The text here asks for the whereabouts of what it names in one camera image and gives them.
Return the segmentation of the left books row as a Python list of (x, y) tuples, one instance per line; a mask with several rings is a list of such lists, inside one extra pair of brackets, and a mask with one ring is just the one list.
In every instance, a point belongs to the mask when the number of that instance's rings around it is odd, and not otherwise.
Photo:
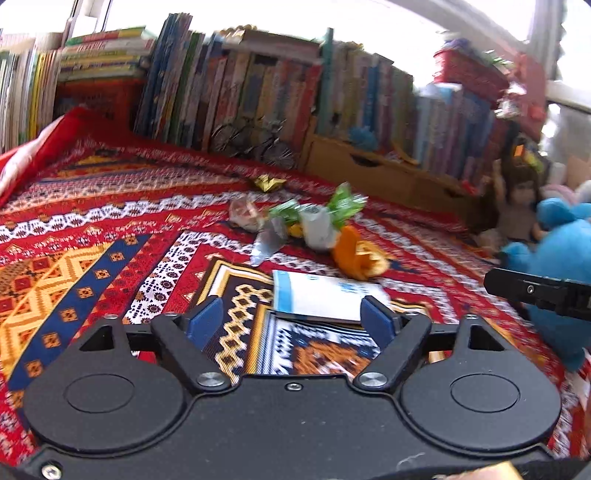
[(53, 120), (61, 35), (1, 42), (1, 151), (27, 143)]

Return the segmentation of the row of upright books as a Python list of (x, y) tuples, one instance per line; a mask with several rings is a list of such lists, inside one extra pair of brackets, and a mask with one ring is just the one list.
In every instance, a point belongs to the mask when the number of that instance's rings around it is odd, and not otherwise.
[[(192, 20), (171, 13), (156, 36), (137, 134), (209, 152), (217, 127), (264, 116), (286, 120), (280, 138), (298, 163), (308, 135), (351, 145), (349, 128), (368, 127), (379, 142), (371, 153), (476, 180), (473, 167), (488, 146), (499, 101), (491, 104), (460, 84), (435, 83), (434, 76), (417, 89), (392, 60), (335, 41), (332, 33), (322, 41), (252, 26), (204, 34), (191, 29)], [(440, 50), (450, 49), (502, 73), (463, 38)]]

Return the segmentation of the blue plush toy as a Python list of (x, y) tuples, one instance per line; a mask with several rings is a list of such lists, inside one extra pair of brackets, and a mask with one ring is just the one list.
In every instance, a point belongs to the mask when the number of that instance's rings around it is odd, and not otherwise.
[[(535, 276), (590, 282), (590, 205), (570, 205), (559, 198), (541, 201), (537, 220), (547, 230), (535, 247), (511, 242), (502, 249), (504, 266)], [(590, 349), (590, 323), (560, 316), (533, 305), (525, 307), (542, 340), (569, 371), (578, 370)]]

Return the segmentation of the gold foil wrapper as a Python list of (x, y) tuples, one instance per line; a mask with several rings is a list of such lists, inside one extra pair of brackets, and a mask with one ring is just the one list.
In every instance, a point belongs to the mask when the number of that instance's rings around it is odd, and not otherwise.
[(287, 180), (283, 178), (272, 177), (267, 174), (259, 175), (252, 180), (254, 186), (263, 193), (273, 193), (283, 189), (286, 185)]

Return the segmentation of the stack of flat books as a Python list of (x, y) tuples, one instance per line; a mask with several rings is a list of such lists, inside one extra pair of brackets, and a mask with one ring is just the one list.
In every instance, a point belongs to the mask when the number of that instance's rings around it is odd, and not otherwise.
[(61, 49), (58, 82), (143, 78), (156, 40), (145, 27), (71, 38)]

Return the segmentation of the white blue booklet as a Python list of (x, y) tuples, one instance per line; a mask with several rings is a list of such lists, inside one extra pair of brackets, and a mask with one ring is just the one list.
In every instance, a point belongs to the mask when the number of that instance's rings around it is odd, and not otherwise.
[(280, 319), (359, 325), (366, 296), (391, 306), (376, 283), (273, 270), (273, 311)]

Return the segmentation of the green white wrapper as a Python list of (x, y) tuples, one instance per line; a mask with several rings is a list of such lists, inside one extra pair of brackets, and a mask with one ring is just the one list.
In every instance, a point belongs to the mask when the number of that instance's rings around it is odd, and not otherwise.
[(271, 208), (269, 217), (280, 221), (288, 237), (303, 240), (315, 251), (328, 251), (335, 246), (342, 227), (367, 202), (366, 195), (353, 193), (348, 183), (342, 183), (325, 204), (288, 200)]

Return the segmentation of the red basket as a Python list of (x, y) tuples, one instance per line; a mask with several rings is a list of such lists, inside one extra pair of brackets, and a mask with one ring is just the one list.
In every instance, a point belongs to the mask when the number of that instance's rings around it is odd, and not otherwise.
[(507, 77), (496, 67), (485, 65), (459, 50), (440, 50), (434, 60), (435, 83), (460, 84), (491, 104), (496, 104), (509, 88)]

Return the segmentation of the doll with brown hair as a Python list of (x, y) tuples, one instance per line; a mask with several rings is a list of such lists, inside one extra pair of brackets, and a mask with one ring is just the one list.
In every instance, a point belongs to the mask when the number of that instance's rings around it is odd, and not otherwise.
[(493, 162), (490, 184), (498, 219), (494, 227), (476, 236), (478, 245), (497, 254), (512, 242), (532, 246), (545, 233), (537, 221), (541, 200), (538, 172), (527, 162), (508, 157)]

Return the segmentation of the red patterned tablecloth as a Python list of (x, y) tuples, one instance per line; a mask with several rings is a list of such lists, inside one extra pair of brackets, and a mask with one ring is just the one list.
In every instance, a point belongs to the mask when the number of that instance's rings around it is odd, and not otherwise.
[[(256, 191), (263, 167), (137, 138), (75, 109), (1, 158), (1, 459), (33, 450), (20, 421), (25, 389), (95, 321), (143, 324), (216, 295), (226, 308), (207, 355), (232, 380), (243, 374), (354, 376), (377, 355), (367, 334), (277, 320), (276, 270), (335, 276), (328, 253), (290, 241), (252, 267), (253, 237), (231, 224), (232, 201), (260, 210), (295, 199), (323, 204), (332, 185), (289, 173), (276, 193)], [(452, 324), (483, 316), (560, 391), (550, 449), (590, 452), (590, 370), (565, 370), (533, 328), (483, 286), (490, 257), (453, 214), (370, 200), (352, 219), (390, 266), (380, 284), (398, 312)]]

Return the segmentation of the silver foil wrapper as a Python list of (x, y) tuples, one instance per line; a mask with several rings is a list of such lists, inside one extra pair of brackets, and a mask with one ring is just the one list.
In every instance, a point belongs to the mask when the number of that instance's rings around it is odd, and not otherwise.
[(250, 265), (259, 267), (264, 261), (269, 260), (287, 243), (287, 238), (287, 226), (283, 218), (267, 218), (252, 244)]

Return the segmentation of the miniature black bicycle model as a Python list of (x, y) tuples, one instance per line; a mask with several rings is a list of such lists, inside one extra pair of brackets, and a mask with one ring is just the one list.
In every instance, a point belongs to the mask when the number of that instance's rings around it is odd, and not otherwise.
[(243, 116), (217, 127), (208, 151), (229, 158), (250, 159), (284, 170), (293, 170), (297, 158), (290, 144), (280, 138), (286, 120), (267, 120)]

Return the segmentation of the blue yarn ball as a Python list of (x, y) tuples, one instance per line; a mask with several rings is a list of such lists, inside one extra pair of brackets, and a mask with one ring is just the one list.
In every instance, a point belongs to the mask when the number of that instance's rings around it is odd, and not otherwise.
[(379, 148), (379, 142), (372, 130), (368, 127), (349, 128), (349, 143), (356, 149), (375, 152)]

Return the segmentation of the orange peel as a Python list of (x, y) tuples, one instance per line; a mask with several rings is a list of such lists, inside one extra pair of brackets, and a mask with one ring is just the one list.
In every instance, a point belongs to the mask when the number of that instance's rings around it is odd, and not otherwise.
[(339, 232), (332, 258), (342, 273), (359, 281), (381, 276), (390, 268), (387, 253), (374, 242), (363, 240), (361, 233), (349, 225)]

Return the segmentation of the red box under books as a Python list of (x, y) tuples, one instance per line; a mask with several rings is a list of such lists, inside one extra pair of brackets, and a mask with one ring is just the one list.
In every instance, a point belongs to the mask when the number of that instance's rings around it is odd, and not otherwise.
[(137, 78), (60, 83), (56, 88), (53, 117), (64, 115), (76, 106), (85, 106), (126, 129), (132, 129), (144, 84), (144, 80)]

